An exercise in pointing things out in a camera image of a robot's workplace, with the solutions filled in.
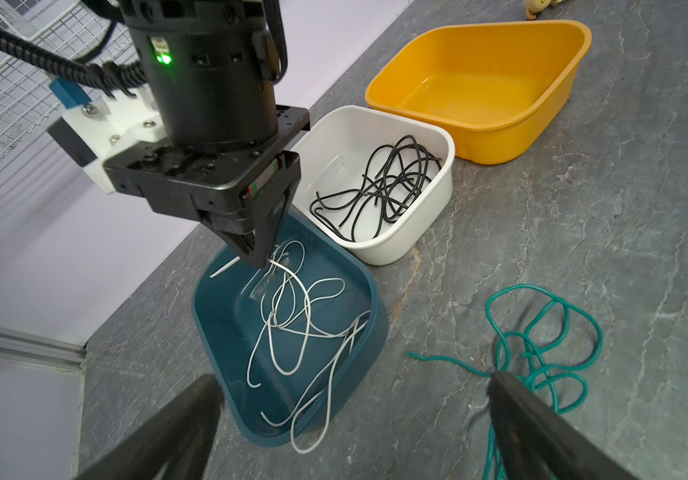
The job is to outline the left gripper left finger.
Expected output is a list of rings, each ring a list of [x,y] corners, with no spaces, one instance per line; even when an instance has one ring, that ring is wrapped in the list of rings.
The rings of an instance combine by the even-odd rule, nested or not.
[[[212,374],[202,375],[80,479],[202,479],[224,407]]]

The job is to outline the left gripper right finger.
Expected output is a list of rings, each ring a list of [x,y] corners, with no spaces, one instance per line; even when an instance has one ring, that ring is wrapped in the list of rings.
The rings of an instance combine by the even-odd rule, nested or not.
[[[635,478],[514,375],[493,373],[488,396],[495,442],[508,479]]]

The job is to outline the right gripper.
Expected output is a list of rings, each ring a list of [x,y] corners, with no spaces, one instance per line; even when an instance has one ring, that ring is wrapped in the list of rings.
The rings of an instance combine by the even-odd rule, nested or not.
[[[201,222],[249,267],[266,265],[301,180],[291,141],[310,128],[309,111],[277,107],[278,132],[247,149],[217,154],[139,142],[111,156],[116,191],[144,198],[160,214]]]

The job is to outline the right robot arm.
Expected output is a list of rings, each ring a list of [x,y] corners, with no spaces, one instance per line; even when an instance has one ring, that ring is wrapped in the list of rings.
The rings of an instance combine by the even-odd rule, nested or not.
[[[288,68],[276,1],[90,1],[137,58],[69,59],[0,28],[0,51],[99,90],[106,107],[64,114],[52,138],[104,191],[196,221],[262,268],[301,179],[289,142],[309,112],[276,103]]]

